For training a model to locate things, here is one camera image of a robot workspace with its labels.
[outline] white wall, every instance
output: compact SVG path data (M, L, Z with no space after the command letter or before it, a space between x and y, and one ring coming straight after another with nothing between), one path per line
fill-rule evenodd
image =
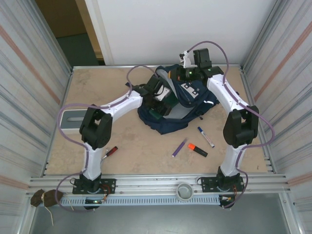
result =
M275 0L86 0L107 65L171 64L202 40L241 63ZM213 63L225 59L209 46Z

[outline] corrugated metal panel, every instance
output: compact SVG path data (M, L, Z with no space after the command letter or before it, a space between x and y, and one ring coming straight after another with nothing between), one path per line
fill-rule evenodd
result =
M312 1L287 1L274 20L261 48L243 69L256 105L276 131L270 145L275 169L289 179L293 202L310 231ZM265 133L271 137L268 127Z
M40 176L70 67L31 1L0 2L0 232L12 233Z

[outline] black mount plate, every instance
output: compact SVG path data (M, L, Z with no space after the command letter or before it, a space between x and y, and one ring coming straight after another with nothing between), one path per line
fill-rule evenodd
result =
M116 179L100 179L100 184L108 185L110 188L110 194L115 193ZM103 190L102 188L100 188L97 192L90 193L83 188L80 179L75 179L73 186L73 194L107 194L107 189Z
M238 192L243 191L244 188L244 181L242 177L239 178L239 181L237 183L233 184L229 188L219 188L216 177L202 177L200 181L203 193L234 192L234 185L236 186Z

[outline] blue marker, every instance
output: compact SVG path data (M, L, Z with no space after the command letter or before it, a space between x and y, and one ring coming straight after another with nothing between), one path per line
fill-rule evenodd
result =
M205 139L208 141L208 143L211 145L211 147L215 147L215 145L213 144L213 142L209 139L209 137L207 137L207 135L204 133L204 131L198 127L198 130L200 131L200 133L205 137Z

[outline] plywood surface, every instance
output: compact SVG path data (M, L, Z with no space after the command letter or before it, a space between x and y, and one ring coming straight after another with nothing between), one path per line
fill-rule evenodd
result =
M88 103L103 105L127 92L125 76L129 68L93 68L75 70L66 104ZM145 83L151 72L137 68L130 74L133 84ZM231 67L228 73L231 86L247 100L244 87L237 67ZM177 174L177 173L216 173L226 153L226 142L223 138L223 127L227 115L221 105L210 109L203 120L199 118L190 122L186 129L160 135L150 129L132 110L113 124L112 137L108 147L119 148L111 157L104 160L104 174ZM214 148L199 133L200 126L212 139ZM70 135L80 140L80 135ZM203 157L187 146L184 146L177 157L171 155L178 145L188 138L208 152ZM62 138L59 132L51 151L46 174L69 174L78 172L83 167L83 148ZM247 172L266 172L266 165L261 148L248 149L241 168Z

